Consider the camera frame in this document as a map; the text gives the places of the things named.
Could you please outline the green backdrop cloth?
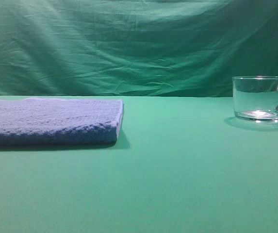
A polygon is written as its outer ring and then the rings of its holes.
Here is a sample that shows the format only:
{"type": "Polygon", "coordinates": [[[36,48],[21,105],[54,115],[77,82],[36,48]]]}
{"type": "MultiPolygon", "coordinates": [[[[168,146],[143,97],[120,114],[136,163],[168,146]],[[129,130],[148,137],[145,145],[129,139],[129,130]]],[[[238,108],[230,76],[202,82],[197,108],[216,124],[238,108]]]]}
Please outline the green backdrop cloth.
{"type": "Polygon", "coordinates": [[[278,0],[0,0],[0,95],[230,97],[278,76],[278,0]]]}

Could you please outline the folded blue towel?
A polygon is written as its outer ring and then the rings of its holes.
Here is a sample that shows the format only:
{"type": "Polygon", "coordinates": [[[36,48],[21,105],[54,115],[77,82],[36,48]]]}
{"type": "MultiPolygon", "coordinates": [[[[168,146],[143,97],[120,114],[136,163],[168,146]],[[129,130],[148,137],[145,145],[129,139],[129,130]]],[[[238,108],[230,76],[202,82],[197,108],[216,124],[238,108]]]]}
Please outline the folded blue towel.
{"type": "Polygon", "coordinates": [[[122,100],[0,100],[0,146],[111,144],[122,117],[122,100]]]}

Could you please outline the transparent glass cup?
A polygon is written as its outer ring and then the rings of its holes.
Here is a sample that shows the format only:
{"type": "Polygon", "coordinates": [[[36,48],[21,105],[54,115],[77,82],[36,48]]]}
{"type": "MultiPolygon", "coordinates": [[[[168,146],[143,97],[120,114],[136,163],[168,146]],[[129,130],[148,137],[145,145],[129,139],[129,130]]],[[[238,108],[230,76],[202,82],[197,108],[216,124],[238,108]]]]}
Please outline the transparent glass cup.
{"type": "Polygon", "coordinates": [[[235,117],[255,122],[278,122],[278,76],[232,77],[235,117]]]}

